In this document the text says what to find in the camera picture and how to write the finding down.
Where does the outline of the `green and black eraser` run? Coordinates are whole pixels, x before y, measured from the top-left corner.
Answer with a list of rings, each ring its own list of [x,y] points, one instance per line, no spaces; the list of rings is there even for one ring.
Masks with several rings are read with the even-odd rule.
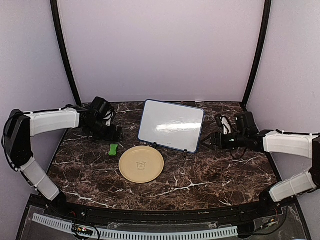
[[[110,146],[109,146],[110,148],[109,148],[108,155],[112,156],[112,157],[117,156],[118,146],[119,146],[118,143],[111,143]]]

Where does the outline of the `blue framed whiteboard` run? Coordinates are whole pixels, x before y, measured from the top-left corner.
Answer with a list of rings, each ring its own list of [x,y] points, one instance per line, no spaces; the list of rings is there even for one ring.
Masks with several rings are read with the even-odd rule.
[[[146,143],[196,153],[205,111],[201,108],[148,99],[144,102],[137,138]]]

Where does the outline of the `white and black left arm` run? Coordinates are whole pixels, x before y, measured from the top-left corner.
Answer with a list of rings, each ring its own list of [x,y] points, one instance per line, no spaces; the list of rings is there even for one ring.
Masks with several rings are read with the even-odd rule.
[[[71,208],[64,202],[64,193],[35,160],[31,138],[57,130],[81,128],[93,138],[118,143],[122,138],[122,128],[107,125],[107,113],[108,110],[102,107],[72,105],[34,112],[14,109],[5,123],[1,145],[9,166],[20,172],[31,187],[52,202],[50,208],[60,218],[67,218]]]

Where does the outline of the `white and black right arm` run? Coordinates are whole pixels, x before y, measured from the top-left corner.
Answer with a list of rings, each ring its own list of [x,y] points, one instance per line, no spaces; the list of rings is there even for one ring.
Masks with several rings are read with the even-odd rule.
[[[279,153],[304,157],[312,160],[311,168],[289,179],[268,187],[260,194],[255,213],[266,217],[275,208],[275,203],[320,188],[320,134],[293,133],[280,130],[263,130],[248,133],[223,134],[214,132],[205,137],[201,144],[211,150],[247,148],[258,153]]]

